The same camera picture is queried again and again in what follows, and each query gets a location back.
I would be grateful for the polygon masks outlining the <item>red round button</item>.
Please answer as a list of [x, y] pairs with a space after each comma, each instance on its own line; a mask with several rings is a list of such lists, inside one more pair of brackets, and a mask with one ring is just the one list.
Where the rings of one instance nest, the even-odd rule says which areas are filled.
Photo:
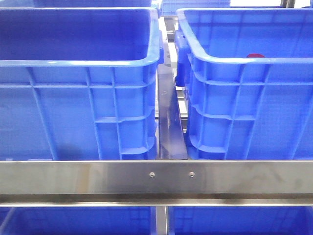
[[247, 58], [265, 58], [264, 55], [259, 53], [250, 53], [246, 56]]

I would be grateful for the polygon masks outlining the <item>right blue plastic crate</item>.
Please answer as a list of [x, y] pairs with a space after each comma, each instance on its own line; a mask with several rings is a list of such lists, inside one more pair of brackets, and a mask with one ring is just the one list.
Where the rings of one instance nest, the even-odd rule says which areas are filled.
[[312, 159], [312, 9], [183, 8], [177, 15], [189, 156]]

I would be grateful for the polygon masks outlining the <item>blue plastic crate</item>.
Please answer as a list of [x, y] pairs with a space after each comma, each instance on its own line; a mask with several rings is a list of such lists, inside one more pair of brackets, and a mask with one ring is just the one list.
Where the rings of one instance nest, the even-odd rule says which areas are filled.
[[183, 8], [177, 15], [189, 156], [312, 159], [312, 9]]
[[0, 10], [3, 161], [153, 160], [153, 8]]

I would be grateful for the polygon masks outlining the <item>left blue plastic crate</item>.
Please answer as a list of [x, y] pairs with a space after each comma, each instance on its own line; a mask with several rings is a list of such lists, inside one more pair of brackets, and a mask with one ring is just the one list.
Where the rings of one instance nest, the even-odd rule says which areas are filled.
[[0, 10], [3, 161], [153, 160], [153, 8]]

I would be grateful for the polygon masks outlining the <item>lower right blue crate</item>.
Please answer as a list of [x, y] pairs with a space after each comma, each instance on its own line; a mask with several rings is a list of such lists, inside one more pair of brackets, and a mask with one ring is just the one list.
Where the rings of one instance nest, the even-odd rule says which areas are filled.
[[171, 207], [172, 235], [311, 235], [312, 207]]

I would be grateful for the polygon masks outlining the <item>lower left blue crate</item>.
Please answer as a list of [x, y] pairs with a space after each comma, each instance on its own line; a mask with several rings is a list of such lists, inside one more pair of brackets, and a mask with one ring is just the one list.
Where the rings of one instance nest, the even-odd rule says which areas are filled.
[[2, 235], [155, 235], [153, 207], [13, 208]]

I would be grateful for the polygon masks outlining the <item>far right blue crate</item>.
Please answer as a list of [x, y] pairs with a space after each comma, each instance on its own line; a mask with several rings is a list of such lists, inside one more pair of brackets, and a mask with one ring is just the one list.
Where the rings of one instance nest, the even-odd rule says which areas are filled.
[[229, 8], [230, 0], [163, 0], [160, 10], [164, 16], [176, 15], [181, 8]]

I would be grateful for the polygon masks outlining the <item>far left blue crate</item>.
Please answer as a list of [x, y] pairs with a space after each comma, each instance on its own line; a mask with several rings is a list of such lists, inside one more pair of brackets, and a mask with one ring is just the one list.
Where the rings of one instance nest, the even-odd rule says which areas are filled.
[[157, 0], [1, 0], [1, 7], [153, 7]]

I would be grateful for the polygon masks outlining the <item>steel centre divider rail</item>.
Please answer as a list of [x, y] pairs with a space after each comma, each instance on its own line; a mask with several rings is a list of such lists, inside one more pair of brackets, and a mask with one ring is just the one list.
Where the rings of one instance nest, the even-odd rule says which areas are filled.
[[187, 150], [180, 119], [179, 102], [170, 59], [165, 17], [159, 18], [164, 63], [157, 69], [159, 158], [187, 160]]

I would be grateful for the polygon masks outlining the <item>steel front rack rail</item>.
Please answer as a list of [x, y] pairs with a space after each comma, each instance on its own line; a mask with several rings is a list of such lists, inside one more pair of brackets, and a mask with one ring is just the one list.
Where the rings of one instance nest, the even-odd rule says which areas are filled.
[[1, 162], [3, 207], [310, 206], [312, 161]]

